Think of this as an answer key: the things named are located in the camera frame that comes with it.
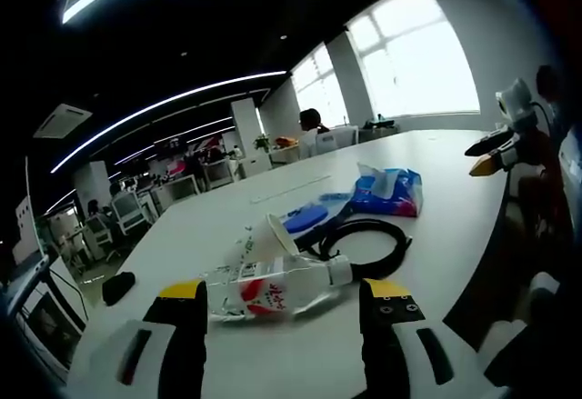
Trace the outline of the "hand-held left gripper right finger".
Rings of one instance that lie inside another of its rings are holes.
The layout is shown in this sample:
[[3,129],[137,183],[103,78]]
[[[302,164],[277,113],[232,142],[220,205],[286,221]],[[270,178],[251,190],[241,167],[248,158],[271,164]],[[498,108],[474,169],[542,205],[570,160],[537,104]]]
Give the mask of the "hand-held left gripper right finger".
[[474,349],[403,286],[361,281],[359,325],[365,398],[509,397],[487,380]]

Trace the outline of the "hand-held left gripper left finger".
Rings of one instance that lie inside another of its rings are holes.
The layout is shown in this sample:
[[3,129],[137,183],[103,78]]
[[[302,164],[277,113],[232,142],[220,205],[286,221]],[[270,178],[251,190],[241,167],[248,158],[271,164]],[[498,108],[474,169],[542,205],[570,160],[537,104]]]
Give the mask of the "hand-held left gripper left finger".
[[91,353],[68,398],[199,398],[206,363],[207,291],[201,279],[164,289]]

